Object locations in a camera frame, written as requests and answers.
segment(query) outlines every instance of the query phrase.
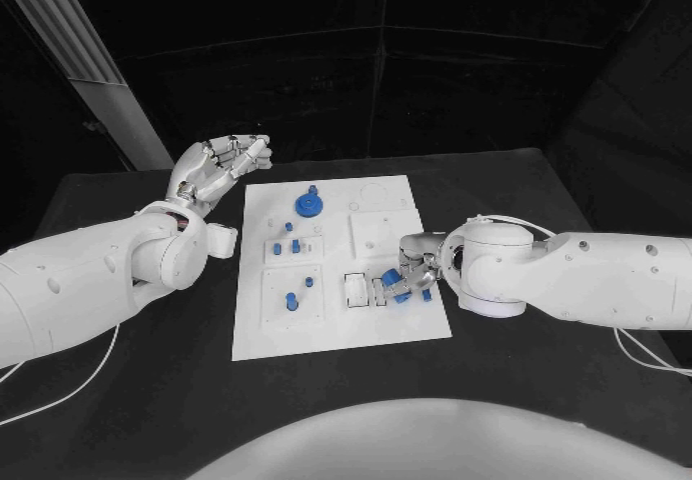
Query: robotic hand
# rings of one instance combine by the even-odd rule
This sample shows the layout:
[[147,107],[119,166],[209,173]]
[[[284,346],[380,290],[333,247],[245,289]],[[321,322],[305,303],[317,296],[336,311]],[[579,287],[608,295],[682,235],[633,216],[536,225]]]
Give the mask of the robotic hand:
[[[547,235],[533,234],[517,224]],[[460,308],[494,318],[530,303],[547,315],[618,329],[692,329],[692,240],[609,233],[559,235],[511,217],[475,217],[448,235],[399,242],[399,272],[382,276],[400,303],[444,278]]]
[[194,283],[207,255],[232,256],[236,230],[203,218],[237,178],[271,168],[268,143],[262,135],[196,143],[164,202],[0,256],[0,368],[89,340]]

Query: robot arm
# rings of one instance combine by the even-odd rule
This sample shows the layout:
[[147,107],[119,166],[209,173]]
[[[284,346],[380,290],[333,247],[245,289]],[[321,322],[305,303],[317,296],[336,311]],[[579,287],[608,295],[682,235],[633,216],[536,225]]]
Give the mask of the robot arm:
[[403,237],[399,247],[402,279],[385,290],[398,301],[436,277],[460,308],[487,317],[520,315],[529,303],[560,320],[692,329],[689,239],[568,232],[533,241],[522,226],[477,217],[448,235]]
[[164,202],[0,256],[0,368],[93,338],[194,283],[207,255],[232,256],[236,230],[203,217],[240,175],[271,167],[266,144],[249,135],[196,143]]

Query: black table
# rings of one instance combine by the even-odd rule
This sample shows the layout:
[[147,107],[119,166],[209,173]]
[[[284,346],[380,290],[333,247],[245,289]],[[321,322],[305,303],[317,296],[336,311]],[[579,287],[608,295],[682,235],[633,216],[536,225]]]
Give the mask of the black table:
[[[589,230],[534,149],[275,165],[243,177],[207,221],[240,228],[246,183],[395,174],[408,175],[426,230],[451,231],[477,213],[558,232]],[[129,216],[163,197],[167,181],[165,171],[66,177],[39,236]],[[609,329],[532,307],[511,319],[480,317],[458,309],[442,285],[452,338],[230,362],[236,276],[237,256],[210,259],[193,287],[122,324],[86,389],[0,428],[0,478],[184,478],[288,423],[412,397],[524,408],[692,465],[690,384],[635,365]],[[24,365],[0,387],[0,418],[80,385],[111,335]],[[637,336],[673,362],[658,335]]]

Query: small blue piece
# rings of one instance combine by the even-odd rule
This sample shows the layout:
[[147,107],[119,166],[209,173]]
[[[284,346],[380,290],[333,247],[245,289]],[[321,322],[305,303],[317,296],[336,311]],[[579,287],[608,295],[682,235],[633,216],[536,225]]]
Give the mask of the small blue piece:
[[301,217],[311,218],[321,213],[324,204],[317,196],[317,187],[310,185],[307,193],[295,200],[295,212]]
[[295,300],[295,294],[292,292],[285,295],[285,308],[291,312],[298,309],[298,301]]
[[[389,287],[393,285],[398,281],[400,280],[400,275],[396,269],[390,268],[383,274],[382,274],[382,284],[385,287]],[[396,295],[393,299],[396,300],[396,303],[403,303],[408,300],[408,297],[410,297],[410,292],[402,293],[400,295]]]

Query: cable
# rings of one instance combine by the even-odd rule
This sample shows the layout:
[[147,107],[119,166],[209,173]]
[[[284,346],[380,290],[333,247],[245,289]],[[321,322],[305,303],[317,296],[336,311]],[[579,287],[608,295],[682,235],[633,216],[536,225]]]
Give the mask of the cable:
[[7,420],[3,420],[0,422],[0,427],[3,425],[7,425],[10,422],[13,422],[14,420],[20,420],[21,418],[27,417],[28,415],[33,415],[34,413],[39,413],[41,412],[43,410],[47,410],[50,407],[54,407],[57,404],[60,404],[64,400],[67,400],[69,398],[72,398],[73,395],[76,395],[79,393],[79,391],[82,390],[82,388],[89,384],[90,380],[93,379],[93,377],[96,376],[98,372],[101,371],[101,367],[103,366],[105,364],[105,361],[108,360],[108,356],[111,355],[111,351],[112,351],[112,346],[115,345],[115,339],[118,338],[118,330],[119,330],[119,324],[115,325],[115,331],[112,333],[112,340],[111,340],[111,345],[108,346],[108,351],[105,352],[105,355],[103,355],[103,359],[101,360],[101,363],[98,364],[98,367],[96,369],[93,370],[93,373],[90,374],[90,377],[86,379],[86,381],[82,383],[82,386],[63,398],[60,398],[60,400],[57,400],[56,402],[53,403],[49,403],[47,405],[43,405],[43,407],[37,408],[36,410],[31,410],[30,412],[26,412],[23,413],[21,415],[17,415],[15,417],[11,417],[8,418]]
[[24,362],[18,362],[14,365],[14,368],[4,374],[3,378],[0,378],[0,383],[3,383],[7,380],[7,377],[17,371],[18,367],[24,364]]
[[[647,368],[653,368],[654,370],[663,370],[663,371],[667,371],[667,372],[674,372],[674,373],[679,373],[680,375],[684,375],[687,377],[692,377],[692,369],[689,368],[679,368],[679,367],[673,367],[664,360],[661,360],[658,358],[658,356],[645,348],[645,346],[641,344],[641,342],[631,336],[630,332],[627,332],[624,329],[621,328],[612,328],[612,332],[615,334],[615,340],[617,340],[617,344],[620,345],[620,349],[622,350],[624,354],[627,355],[627,357],[630,357],[630,360],[635,363],[638,363],[641,366],[647,367]],[[660,363],[660,365],[653,365],[650,363],[645,363],[643,362],[641,360],[638,360],[637,358],[633,357],[633,355],[630,354],[630,352],[627,351],[627,349],[624,348],[624,345],[622,345],[622,341],[620,339],[620,332],[624,333],[627,335],[627,337],[630,338],[630,340],[634,342],[634,344],[641,348],[641,350],[657,360],[657,362]]]
[[504,215],[478,215],[474,218],[468,218],[467,220],[472,221],[472,220],[481,220],[484,218],[487,218],[490,220],[501,220],[503,222],[507,222],[507,223],[516,223],[517,225],[524,225],[526,227],[533,227],[537,231],[543,232],[549,237],[555,236],[555,233],[550,232],[543,227],[539,227],[537,225],[533,225],[533,223],[526,222],[520,218],[506,217]]

